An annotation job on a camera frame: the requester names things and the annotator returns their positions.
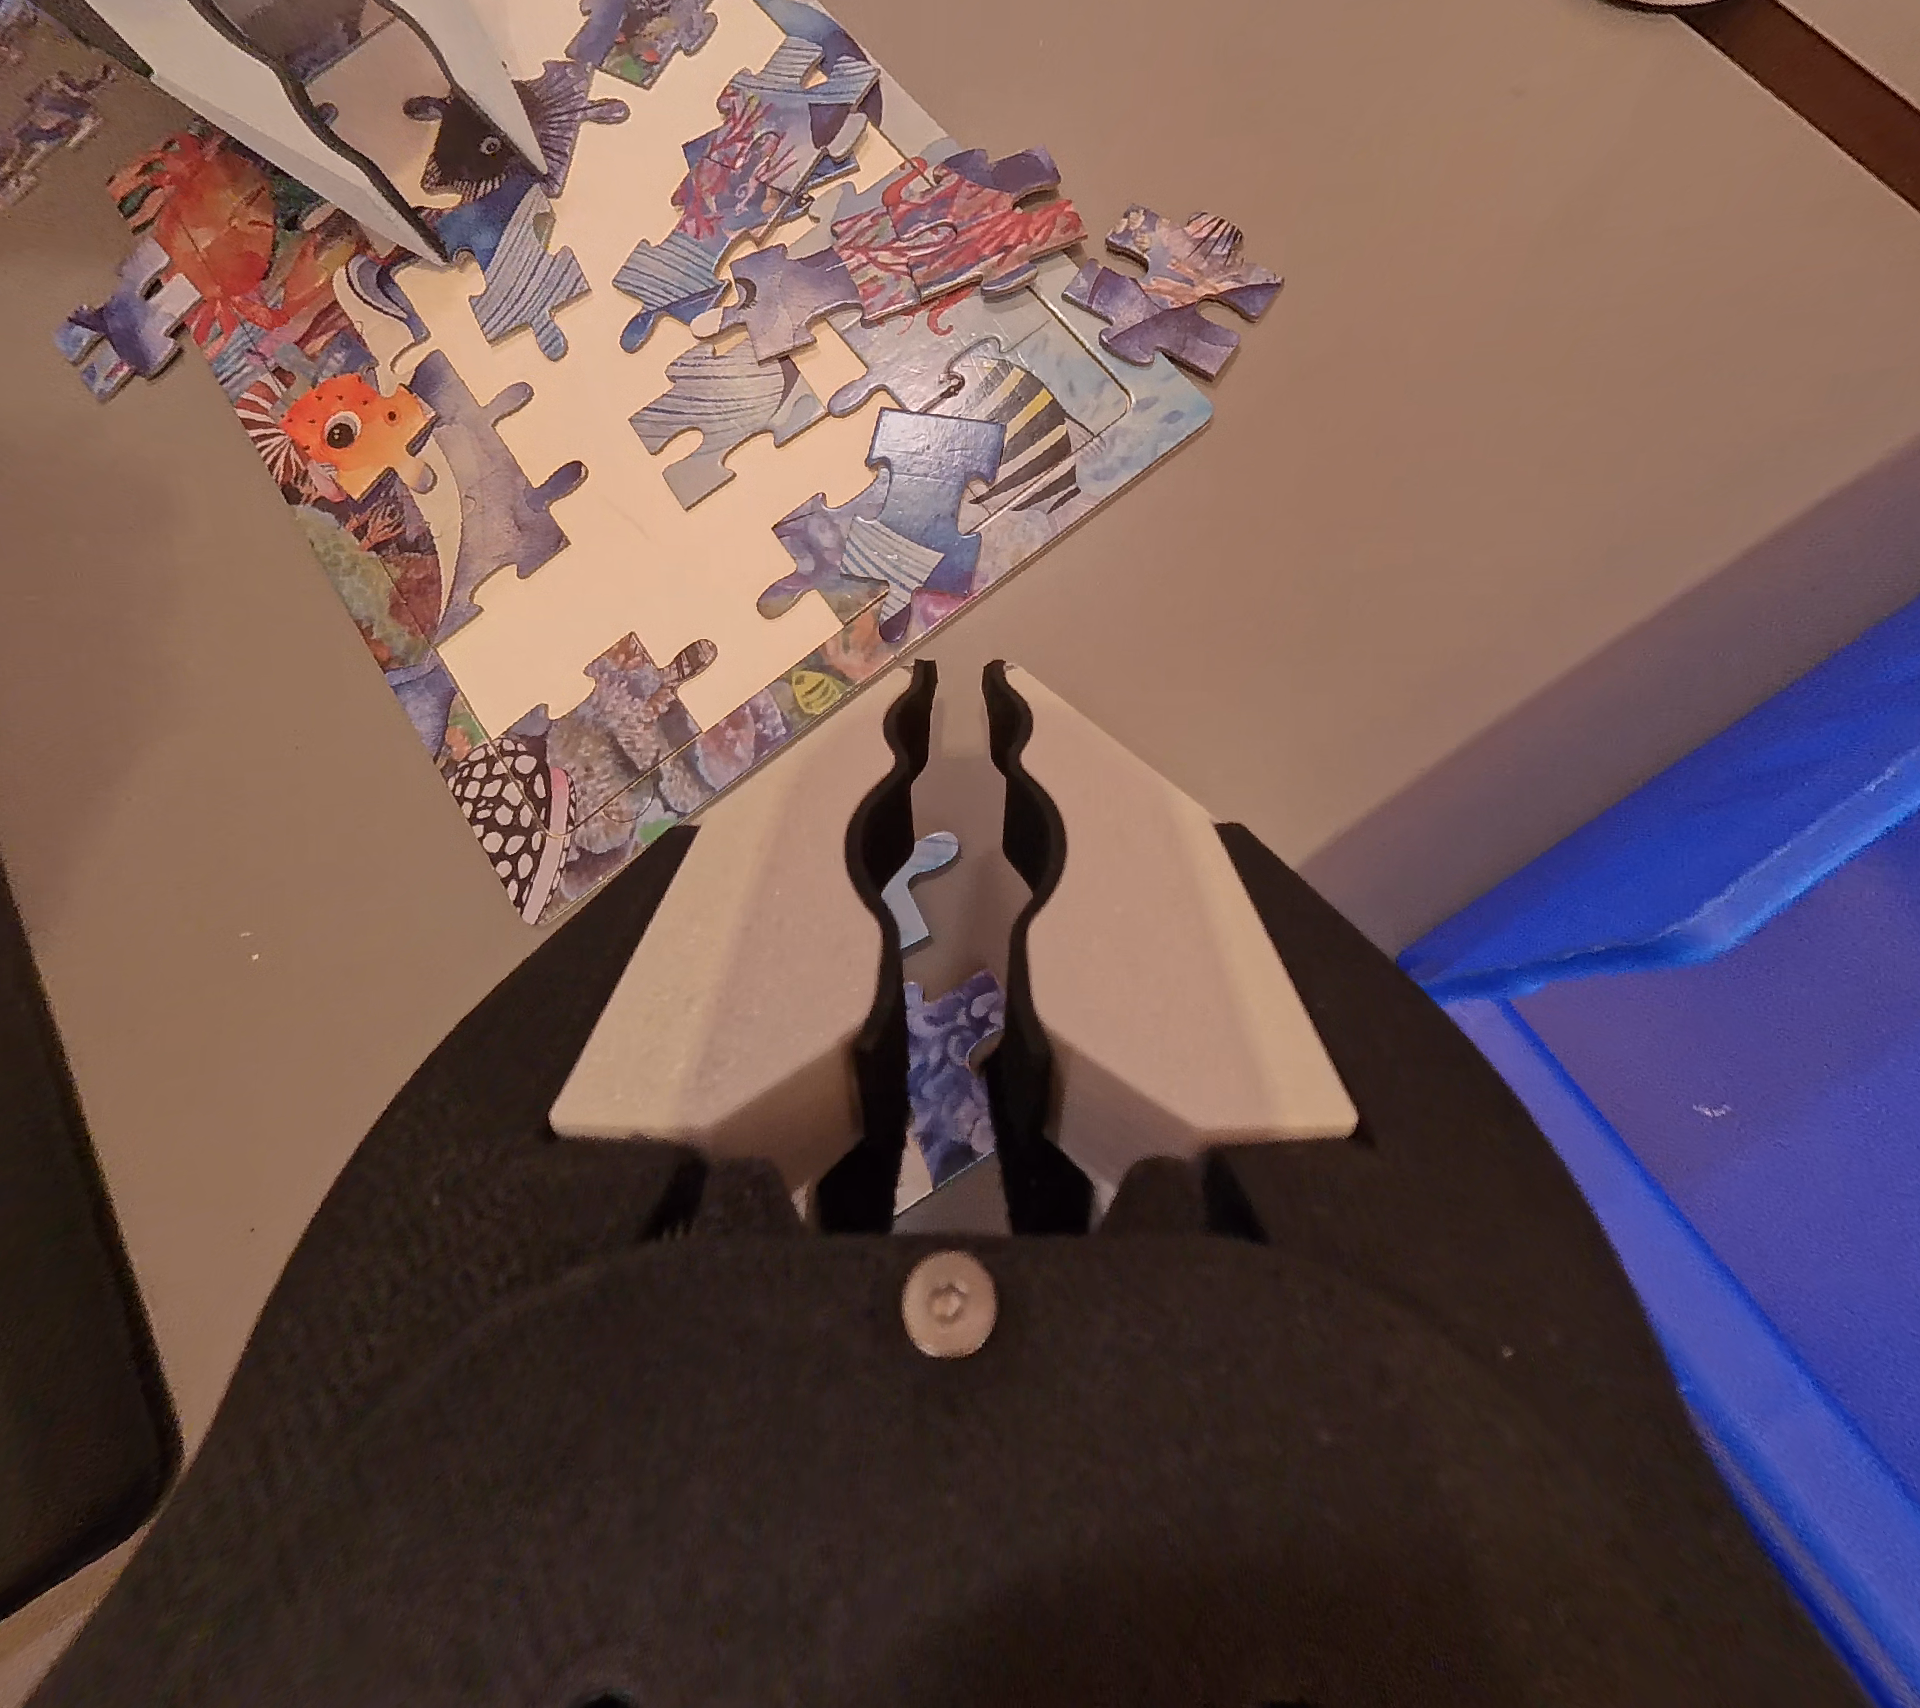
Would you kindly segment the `red coral purple puzzle piece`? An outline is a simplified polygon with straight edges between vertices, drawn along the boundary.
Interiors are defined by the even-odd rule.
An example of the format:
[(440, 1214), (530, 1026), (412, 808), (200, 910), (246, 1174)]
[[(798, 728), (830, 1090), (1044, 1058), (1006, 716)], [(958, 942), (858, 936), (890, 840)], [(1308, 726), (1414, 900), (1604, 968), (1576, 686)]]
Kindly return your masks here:
[(956, 226), (952, 252), (936, 270), (934, 300), (972, 284), (992, 296), (1010, 294), (1034, 278), (1040, 262), (1088, 236), (1070, 200), (1028, 204), (1060, 180), (1044, 150), (1022, 150), (1010, 162), (1028, 170), (1026, 186), (998, 184), (984, 152), (964, 150), (948, 162), (916, 158), (882, 188), (880, 208), (898, 216), (900, 228), (926, 220)]

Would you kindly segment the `lavender pink spiky puzzle piece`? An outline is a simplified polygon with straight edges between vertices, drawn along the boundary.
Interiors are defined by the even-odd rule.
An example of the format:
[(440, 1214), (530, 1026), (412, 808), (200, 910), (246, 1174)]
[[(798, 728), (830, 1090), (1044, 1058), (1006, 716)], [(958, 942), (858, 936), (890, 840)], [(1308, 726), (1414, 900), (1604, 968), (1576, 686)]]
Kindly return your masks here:
[(1206, 210), (1174, 222), (1134, 202), (1106, 234), (1106, 250), (1130, 260), (1138, 274), (1084, 262), (1062, 298), (1096, 316), (1098, 344), (1136, 368), (1164, 356), (1186, 376), (1216, 380), (1234, 360), (1240, 334), (1210, 320), (1204, 306), (1256, 322), (1284, 290), (1280, 272), (1246, 258), (1242, 230)]

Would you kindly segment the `lavender coral orange puzzle piece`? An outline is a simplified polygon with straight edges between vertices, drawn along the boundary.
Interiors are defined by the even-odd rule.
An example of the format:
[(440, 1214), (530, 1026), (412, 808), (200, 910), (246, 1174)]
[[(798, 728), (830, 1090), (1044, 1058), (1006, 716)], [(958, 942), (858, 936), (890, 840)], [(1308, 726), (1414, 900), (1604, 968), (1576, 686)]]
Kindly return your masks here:
[(940, 1188), (996, 1150), (976, 1058), (1004, 1028), (1004, 990), (984, 968), (932, 1000), (914, 982), (904, 992), (910, 1134), (930, 1184)]

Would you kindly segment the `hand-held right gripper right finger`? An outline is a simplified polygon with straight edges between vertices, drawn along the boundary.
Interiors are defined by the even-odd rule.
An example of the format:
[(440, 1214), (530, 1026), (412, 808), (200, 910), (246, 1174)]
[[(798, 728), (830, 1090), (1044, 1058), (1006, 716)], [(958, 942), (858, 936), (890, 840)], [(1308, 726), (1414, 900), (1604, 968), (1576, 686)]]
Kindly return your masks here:
[(1144, 1162), (1346, 1140), (1328, 1046), (1212, 814), (1034, 674), (980, 678), (1026, 886), (982, 1060), (1018, 1236), (1084, 1234)]

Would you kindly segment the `navy striped puzzle piece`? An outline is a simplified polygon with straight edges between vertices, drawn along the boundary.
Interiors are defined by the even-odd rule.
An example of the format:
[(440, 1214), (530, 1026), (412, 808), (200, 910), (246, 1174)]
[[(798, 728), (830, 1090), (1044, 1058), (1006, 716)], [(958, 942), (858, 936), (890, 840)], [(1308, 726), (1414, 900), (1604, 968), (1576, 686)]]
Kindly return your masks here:
[(662, 318), (692, 324), (722, 300), (718, 274), (738, 236), (676, 226), (662, 240), (642, 238), (612, 276), (612, 288), (636, 304), (620, 330), (622, 352), (638, 352)]

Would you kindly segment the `black sea urchin puzzle piece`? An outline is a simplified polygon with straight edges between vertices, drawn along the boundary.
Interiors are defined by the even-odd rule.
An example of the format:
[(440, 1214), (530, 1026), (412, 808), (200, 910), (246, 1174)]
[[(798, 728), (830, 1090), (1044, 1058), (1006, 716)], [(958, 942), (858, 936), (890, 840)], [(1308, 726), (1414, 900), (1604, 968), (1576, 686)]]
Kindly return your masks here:
[(516, 96), (540, 146), (540, 172), (532, 170), (526, 156), (460, 96), (410, 96), (402, 104), (404, 116), (438, 126), (420, 186), (426, 192), (454, 192), (464, 204), (474, 204), (512, 182), (538, 182), (548, 196), (560, 196), (582, 126), (618, 126), (630, 118), (630, 104), (622, 98), (590, 100), (590, 74), (584, 62), (546, 60), (538, 76), (514, 80)]

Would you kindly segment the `light blue anemone puzzle piece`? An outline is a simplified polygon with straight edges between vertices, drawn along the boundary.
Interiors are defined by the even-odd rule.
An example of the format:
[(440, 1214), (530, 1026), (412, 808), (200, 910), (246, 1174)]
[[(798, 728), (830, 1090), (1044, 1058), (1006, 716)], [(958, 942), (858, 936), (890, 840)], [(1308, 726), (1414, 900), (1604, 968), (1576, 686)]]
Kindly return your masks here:
[(932, 930), (916, 896), (918, 884), (952, 868), (960, 854), (962, 844), (954, 832), (928, 832), (916, 838), (900, 868), (884, 882), (880, 902), (892, 922), (902, 958), (912, 956), (932, 940)]

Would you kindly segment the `lavender white whale puzzle piece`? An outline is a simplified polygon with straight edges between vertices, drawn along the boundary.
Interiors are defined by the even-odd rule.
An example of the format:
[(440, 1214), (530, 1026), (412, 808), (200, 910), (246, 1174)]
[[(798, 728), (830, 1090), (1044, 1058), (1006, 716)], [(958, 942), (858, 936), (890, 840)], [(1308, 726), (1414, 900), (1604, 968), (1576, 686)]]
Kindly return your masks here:
[(516, 454), (502, 440), (502, 420), (534, 400), (536, 390), (516, 380), (490, 400), (480, 400), (444, 350), (426, 352), (404, 382), (432, 414), (430, 454), (436, 480), (446, 480), (460, 496), (482, 490), (522, 492), (530, 480)]

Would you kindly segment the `red green coral puzzle piece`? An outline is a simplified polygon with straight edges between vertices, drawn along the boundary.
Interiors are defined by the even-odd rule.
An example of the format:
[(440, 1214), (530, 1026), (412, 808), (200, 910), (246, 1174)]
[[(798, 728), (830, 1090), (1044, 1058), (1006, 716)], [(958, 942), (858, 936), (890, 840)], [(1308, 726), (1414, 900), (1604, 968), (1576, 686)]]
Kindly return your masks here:
[(934, 300), (938, 270), (952, 254), (956, 226), (924, 220), (900, 228), (900, 216), (876, 206), (834, 218), (830, 236), (852, 280), (862, 320), (880, 324)]

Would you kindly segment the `purple eyelash puzzle piece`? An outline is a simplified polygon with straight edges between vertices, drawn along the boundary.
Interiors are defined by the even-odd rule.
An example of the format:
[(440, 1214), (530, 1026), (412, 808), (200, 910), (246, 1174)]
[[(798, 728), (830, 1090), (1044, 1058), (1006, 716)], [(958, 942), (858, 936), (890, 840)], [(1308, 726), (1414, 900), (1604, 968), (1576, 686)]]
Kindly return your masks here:
[(774, 242), (730, 262), (732, 284), (716, 320), (716, 334), (746, 330), (758, 360), (810, 348), (814, 322), (840, 310), (862, 310), (852, 268), (836, 242), (794, 254)]

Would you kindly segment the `purple white sail puzzle piece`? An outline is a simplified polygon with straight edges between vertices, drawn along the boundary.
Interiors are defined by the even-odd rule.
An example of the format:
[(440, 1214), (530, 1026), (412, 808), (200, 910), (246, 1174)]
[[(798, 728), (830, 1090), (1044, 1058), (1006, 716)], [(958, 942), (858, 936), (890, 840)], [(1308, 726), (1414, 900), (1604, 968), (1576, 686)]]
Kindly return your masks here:
[(568, 538), (554, 518), (554, 502), (572, 496), (588, 480), (582, 462), (568, 462), (546, 482), (534, 484), (512, 454), (468, 462), (460, 448), (446, 442), (442, 448), (456, 480), (460, 528), (438, 642), (480, 616), (474, 592), (492, 574), (512, 568), (524, 580), (564, 550)]

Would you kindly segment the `lavender bubble puzzle piece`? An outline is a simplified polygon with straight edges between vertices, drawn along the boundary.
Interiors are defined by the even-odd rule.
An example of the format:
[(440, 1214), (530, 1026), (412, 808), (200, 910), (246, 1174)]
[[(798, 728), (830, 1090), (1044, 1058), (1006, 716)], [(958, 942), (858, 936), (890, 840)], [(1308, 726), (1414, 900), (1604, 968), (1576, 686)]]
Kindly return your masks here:
[(26, 94), (2, 136), (2, 208), (16, 208), (48, 160), (86, 144), (102, 126), (100, 96), (118, 74), (102, 64), (82, 74), (56, 70)]

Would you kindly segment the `orange print puzzle piece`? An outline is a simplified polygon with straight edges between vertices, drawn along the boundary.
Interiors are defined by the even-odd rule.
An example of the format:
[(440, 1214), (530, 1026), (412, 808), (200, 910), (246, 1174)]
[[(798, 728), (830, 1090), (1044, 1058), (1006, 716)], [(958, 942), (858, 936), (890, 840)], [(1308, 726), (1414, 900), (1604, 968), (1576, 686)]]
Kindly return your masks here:
[(420, 454), (432, 424), (434, 410), (410, 386), (384, 392), (360, 374), (324, 378), (280, 418), (332, 500), (364, 500), (388, 476), (418, 496), (432, 492), (436, 474)]

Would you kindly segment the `sea print puzzle board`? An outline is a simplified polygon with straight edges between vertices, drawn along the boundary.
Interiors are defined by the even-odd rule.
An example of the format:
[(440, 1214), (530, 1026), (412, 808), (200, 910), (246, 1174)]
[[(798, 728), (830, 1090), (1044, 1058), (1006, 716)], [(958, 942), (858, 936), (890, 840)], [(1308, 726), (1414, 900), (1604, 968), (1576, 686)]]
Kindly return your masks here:
[[(500, 30), (516, 80), (538, 76), (544, 62), (566, 62), (584, 24), (584, 0), (474, 2)], [(1172, 360), (1130, 366), (1098, 342), (1102, 322), (1064, 300), (1084, 266), (1074, 256), (1080, 242), (1038, 262), (1014, 290), (990, 294), (978, 282), (954, 290), (994, 304), (1036, 294), (1120, 382), (1130, 406), (1116, 424), (1086, 432), (1076, 496), (1048, 512), (1000, 512), (984, 526), (972, 592), (916, 596), (900, 636), (882, 630), (882, 600), (842, 622), (818, 592), (806, 592), (782, 616), (760, 616), (758, 594), (794, 568), (774, 524), (816, 494), (828, 506), (846, 504), (880, 476), (870, 466), (876, 424), (898, 406), (886, 394), (844, 418), (826, 406), (864, 372), (842, 340), (842, 330), (864, 322), (860, 310), (820, 318), (812, 344), (786, 354), (822, 400), (824, 418), (780, 446), (770, 434), (742, 442), (728, 458), (732, 480), (692, 510), (678, 504), (662, 470), (688, 454), (698, 434), (652, 454), (630, 416), (668, 390), (666, 368), (680, 354), (748, 340), (744, 328), (716, 332), (734, 258), (776, 244), (796, 256), (824, 248), (834, 240), (832, 222), (882, 208), (884, 186), (912, 160), (982, 152), (1004, 188), (1024, 188), (1030, 170), (1010, 162), (1020, 150), (994, 158), (946, 136), (816, 0), (712, 0), (710, 10), (714, 36), (694, 54), (676, 54), (652, 88), (588, 68), (588, 98), (626, 102), (630, 118), (582, 126), (564, 190), (550, 196), (550, 246), (570, 248), (588, 278), (588, 294), (556, 312), (568, 342), (558, 360), (540, 352), (530, 330), (498, 346), (484, 340), (470, 308), (484, 278), (468, 256), (406, 256), (212, 126), (164, 136), (108, 182), (136, 244), (158, 240), (200, 292), (180, 348), (204, 354), (498, 886), (534, 926), (558, 918), (662, 832), (814, 728), (904, 646), (1032, 564), (1194, 440), (1214, 414), (1212, 398)], [(790, 36), (822, 46), (828, 58), (876, 64), (880, 108), (854, 150), (856, 164), (796, 194), (764, 230), (738, 234), (718, 270), (722, 298), (706, 314), (690, 324), (662, 318), (638, 352), (624, 352), (618, 338), (638, 304), (612, 286), (614, 272), (640, 240), (662, 242), (676, 228), (684, 144), (720, 126), (718, 98), (728, 84), (760, 70)], [(408, 32), (382, 26), (362, 34), (310, 90), (350, 142), (378, 152), (428, 228), (436, 230), (436, 212), (462, 204), (452, 190), (420, 184), (438, 126), (408, 118), (404, 102), (450, 92), (430, 78)], [(534, 400), (498, 424), (530, 484), (568, 462), (588, 470), (572, 494), (550, 504), (568, 544), (524, 578), (512, 566), (488, 576), (474, 592), (480, 616), (444, 642), (436, 630), (462, 526), (454, 486), (436, 478), (416, 494), (388, 474), (362, 500), (326, 498), (280, 426), (288, 404), (324, 380), (358, 374), (380, 390), (372, 354), (332, 292), (336, 270), (352, 256), (390, 264), (428, 324), (410, 370), (426, 352), (444, 352), (478, 400), (514, 382), (534, 388)], [(636, 786), (628, 798), (636, 816), (624, 832), (602, 842), (598, 832), (614, 822), (606, 808), (588, 820), (592, 840), (582, 842), (570, 826), (566, 774), (548, 758), (548, 728), (592, 692), (588, 664), (626, 636), (660, 666), (696, 640), (712, 640), (718, 658), (680, 688), (698, 726), (694, 740)]]

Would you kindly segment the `blue plastic bin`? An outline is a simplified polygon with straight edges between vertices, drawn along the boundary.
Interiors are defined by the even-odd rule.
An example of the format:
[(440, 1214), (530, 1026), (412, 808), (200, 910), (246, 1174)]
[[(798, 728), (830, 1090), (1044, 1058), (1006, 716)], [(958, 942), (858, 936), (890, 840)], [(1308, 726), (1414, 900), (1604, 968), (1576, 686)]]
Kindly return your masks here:
[(1918, 1700), (1918, 608), (1404, 952), (1566, 1162), (1746, 1520)]

